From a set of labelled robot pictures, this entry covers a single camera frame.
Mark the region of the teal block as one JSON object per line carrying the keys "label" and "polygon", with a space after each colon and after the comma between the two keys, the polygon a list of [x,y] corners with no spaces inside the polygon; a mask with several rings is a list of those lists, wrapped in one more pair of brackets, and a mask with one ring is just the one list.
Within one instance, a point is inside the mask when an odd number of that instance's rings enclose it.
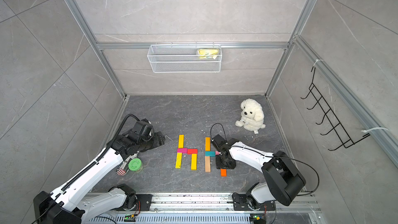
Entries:
{"label": "teal block", "polygon": [[216,156],[216,152],[215,151],[206,151],[205,152],[205,156],[206,157],[215,157]]}

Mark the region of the natural wood block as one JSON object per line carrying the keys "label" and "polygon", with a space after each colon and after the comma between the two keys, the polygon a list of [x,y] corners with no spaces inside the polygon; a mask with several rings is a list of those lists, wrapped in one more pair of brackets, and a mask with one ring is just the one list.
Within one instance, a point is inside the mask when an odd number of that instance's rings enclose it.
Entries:
{"label": "natural wood block", "polygon": [[205,172],[211,172],[210,156],[205,156]]}

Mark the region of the amber orange block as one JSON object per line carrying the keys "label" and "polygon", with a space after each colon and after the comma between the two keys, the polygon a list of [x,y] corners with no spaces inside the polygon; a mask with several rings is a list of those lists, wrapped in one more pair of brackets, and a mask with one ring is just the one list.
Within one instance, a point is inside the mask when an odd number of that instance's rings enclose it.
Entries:
{"label": "amber orange block", "polygon": [[211,139],[209,137],[205,138],[205,151],[210,151],[211,149]]}

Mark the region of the red block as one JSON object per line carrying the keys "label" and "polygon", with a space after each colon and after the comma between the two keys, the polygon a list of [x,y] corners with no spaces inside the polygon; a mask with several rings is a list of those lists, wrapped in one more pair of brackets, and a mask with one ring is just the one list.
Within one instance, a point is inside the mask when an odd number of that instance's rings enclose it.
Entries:
{"label": "red block", "polygon": [[192,149],[187,149],[187,154],[192,155],[192,154],[197,154],[198,149],[192,148]]}

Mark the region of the magenta block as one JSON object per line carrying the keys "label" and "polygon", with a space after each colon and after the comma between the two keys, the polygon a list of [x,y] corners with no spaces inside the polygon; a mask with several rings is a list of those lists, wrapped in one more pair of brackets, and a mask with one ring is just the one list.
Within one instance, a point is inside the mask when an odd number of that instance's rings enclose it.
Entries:
{"label": "magenta block", "polygon": [[188,149],[187,149],[187,148],[178,148],[178,149],[177,149],[177,152],[178,152],[178,153],[187,153],[187,152],[188,152]]}

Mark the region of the lime yellow long block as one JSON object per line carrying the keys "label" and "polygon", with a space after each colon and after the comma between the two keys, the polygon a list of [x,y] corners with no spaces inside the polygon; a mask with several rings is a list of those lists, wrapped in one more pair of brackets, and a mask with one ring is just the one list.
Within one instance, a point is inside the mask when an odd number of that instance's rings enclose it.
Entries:
{"label": "lime yellow long block", "polygon": [[175,163],[175,168],[180,169],[181,168],[181,162],[182,162],[182,153],[178,152],[177,157],[176,157],[176,163]]}

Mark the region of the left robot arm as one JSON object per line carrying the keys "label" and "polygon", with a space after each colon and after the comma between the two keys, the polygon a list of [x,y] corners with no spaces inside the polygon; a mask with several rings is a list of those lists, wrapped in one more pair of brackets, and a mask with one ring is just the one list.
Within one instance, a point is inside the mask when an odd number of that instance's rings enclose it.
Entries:
{"label": "left robot arm", "polygon": [[137,119],[133,128],[122,133],[126,121],[134,117],[126,115],[101,153],[74,177],[52,192],[42,191],[34,198],[34,223],[84,224],[113,209],[141,211],[143,204],[135,190],[126,184],[96,197],[87,197],[87,193],[114,168],[139,153],[164,145],[165,136],[155,132],[147,119]]}

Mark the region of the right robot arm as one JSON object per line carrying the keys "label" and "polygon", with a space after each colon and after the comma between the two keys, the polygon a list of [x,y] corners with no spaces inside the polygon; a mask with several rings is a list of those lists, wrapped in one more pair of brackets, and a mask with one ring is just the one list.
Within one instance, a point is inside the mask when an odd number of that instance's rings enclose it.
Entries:
{"label": "right robot arm", "polygon": [[[275,210],[275,203],[289,206],[295,197],[313,194],[320,186],[319,173],[309,164],[288,157],[283,151],[265,152],[245,145],[237,139],[216,135],[210,136],[210,142],[219,152],[216,155],[216,167],[220,170],[233,170],[237,162],[243,162],[263,173],[265,182],[256,183],[245,194],[232,194],[235,211]],[[306,186],[304,175],[294,164],[301,163],[312,169],[317,176],[315,189],[301,193]]]}

